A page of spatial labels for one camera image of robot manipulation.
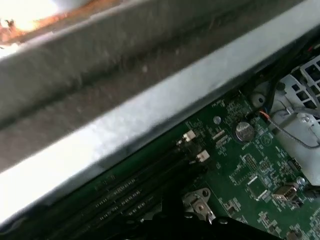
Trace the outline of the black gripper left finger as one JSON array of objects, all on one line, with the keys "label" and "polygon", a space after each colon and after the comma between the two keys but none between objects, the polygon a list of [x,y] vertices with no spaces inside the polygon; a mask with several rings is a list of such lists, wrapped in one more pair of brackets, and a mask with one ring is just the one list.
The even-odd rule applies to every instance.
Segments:
[{"label": "black gripper left finger", "polygon": [[173,240],[174,239],[174,184],[162,192],[161,211],[151,220],[139,223],[123,233],[120,240]]}]

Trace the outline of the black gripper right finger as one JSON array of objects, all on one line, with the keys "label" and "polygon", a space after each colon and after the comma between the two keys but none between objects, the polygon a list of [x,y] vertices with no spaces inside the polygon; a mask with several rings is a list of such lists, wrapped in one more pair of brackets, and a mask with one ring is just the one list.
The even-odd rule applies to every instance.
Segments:
[{"label": "black gripper right finger", "polygon": [[190,179],[176,176],[174,184],[174,240],[273,240],[274,236],[227,216],[217,216],[209,206],[211,190],[182,191]]}]

